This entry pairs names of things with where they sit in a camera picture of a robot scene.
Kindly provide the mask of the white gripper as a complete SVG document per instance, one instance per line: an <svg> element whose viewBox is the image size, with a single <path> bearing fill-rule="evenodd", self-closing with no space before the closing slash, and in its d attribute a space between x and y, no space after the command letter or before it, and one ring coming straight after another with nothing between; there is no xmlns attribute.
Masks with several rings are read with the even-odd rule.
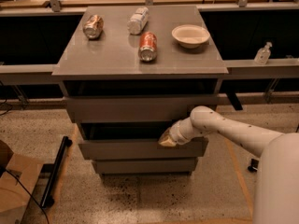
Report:
<svg viewBox="0 0 299 224"><path fill-rule="evenodd" d="M158 143L163 147L175 147L189 143L196 135L190 119L182 119L167 129L159 138Z"/></svg>

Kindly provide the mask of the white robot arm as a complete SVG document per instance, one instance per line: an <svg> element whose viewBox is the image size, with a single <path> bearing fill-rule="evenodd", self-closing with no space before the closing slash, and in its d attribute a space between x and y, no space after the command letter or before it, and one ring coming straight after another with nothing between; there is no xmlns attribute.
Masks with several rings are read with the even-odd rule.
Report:
<svg viewBox="0 0 299 224"><path fill-rule="evenodd" d="M182 146L218 133L259 159L252 224L299 224L299 133L280 133L227 119L197 106L160 137L163 147Z"/></svg>

